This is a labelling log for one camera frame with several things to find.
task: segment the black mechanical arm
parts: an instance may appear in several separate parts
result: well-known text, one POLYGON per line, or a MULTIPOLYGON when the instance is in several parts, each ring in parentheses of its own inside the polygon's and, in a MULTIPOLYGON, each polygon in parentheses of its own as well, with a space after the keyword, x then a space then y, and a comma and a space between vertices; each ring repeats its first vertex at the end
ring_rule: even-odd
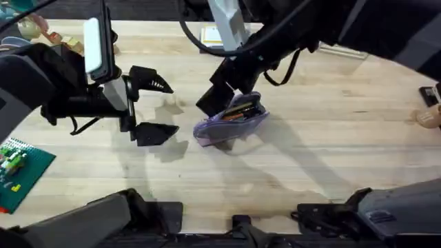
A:
POLYGON ((262 73, 275 86, 288 82, 300 51, 314 52, 320 41, 368 52, 441 81, 439 1, 244 2, 251 16, 264 26, 251 35, 242 49, 247 50, 256 43, 260 45, 246 52, 238 50, 234 58, 227 57, 218 67, 210 79, 213 86, 197 103, 208 116, 226 108, 234 95, 233 90, 250 93, 262 73), (293 52, 287 76, 282 82, 275 82, 267 71, 277 69, 280 60, 293 52))
POLYGON ((103 0, 94 17, 99 20, 102 64, 90 73, 93 84, 88 83, 85 58, 64 45, 37 43, 0 52, 0 142, 38 107, 52 125, 59 118, 70 117, 74 124, 71 135, 102 118, 117 118, 121 132, 129 132, 138 146, 160 145, 177 132, 177 126, 136 123, 134 103, 139 100, 139 90, 167 94, 173 90, 151 68, 132 66, 128 75, 122 75, 114 59, 118 35, 103 0), (83 117, 93 119, 78 128, 76 118, 83 117))

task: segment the wood grain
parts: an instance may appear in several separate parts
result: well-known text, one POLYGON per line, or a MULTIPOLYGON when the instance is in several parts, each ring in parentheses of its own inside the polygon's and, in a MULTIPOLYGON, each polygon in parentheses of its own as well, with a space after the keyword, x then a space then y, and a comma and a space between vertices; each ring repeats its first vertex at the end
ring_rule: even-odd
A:
MULTIPOLYGON (((82 39, 82 21, 50 22, 82 39)), ((199 23, 190 23, 197 33, 199 23)), ((400 65, 303 52, 291 81, 256 90, 271 112, 256 134, 229 147, 200 147, 193 126, 205 118, 195 103, 222 61, 200 55, 174 22, 115 21, 118 66, 156 68, 173 96, 142 92, 139 121, 181 127, 161 147, 136 147, 115 120, 80 136, 62 120, 50 126, 36 111, 12 134, 58 157, 14 215, 0 225, 27 225, 128 187, 185 204, 183 231, 229 229, 233 214, 250 214, 266 231, 297 232, 286 216, 298 203, 342 202, 363 187, 388 188, 438 178, 441 133, 412 123, 424 106, 422 85, 434 85, 400 65)), ((281 79, 288 60, 277 72, 281 79)))

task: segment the pencil case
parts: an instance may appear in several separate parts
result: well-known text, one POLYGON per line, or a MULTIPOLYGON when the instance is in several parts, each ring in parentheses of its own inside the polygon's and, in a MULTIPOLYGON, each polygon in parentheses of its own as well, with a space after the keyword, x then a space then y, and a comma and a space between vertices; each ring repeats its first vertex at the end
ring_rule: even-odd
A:
POLYGON ((260 98, 261 95, 258 92, 235 96, 225 111, 198 123, 194 127, 193 135, 199 145, 206 147, 215 143, 252 134, 269 115, 269 112, 260 103, 260 98), (228 110, 250 101, 255 102, 255 106, 262 114, 246 120, 223 120, 223 117, 228 110))

